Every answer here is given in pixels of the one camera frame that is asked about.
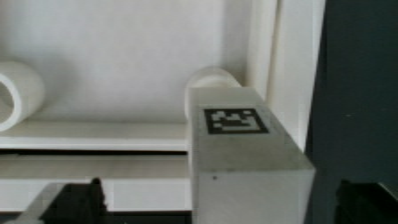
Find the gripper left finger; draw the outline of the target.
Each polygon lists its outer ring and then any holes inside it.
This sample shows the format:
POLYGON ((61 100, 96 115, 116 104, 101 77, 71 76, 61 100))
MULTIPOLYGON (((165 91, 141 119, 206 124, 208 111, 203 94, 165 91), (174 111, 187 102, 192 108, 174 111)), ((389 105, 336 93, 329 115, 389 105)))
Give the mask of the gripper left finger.
POLYGON ((16 224, 107 224, 101 180, 52 183, 39 193, 16 224))

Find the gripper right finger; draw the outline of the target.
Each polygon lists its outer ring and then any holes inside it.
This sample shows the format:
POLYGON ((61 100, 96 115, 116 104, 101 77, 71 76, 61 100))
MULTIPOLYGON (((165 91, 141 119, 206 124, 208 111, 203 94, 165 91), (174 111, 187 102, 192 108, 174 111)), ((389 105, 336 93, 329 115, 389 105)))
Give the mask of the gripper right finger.
POLYGON ((398 190, 384 183, 341 181, 334 224, 398 224, 398 190))

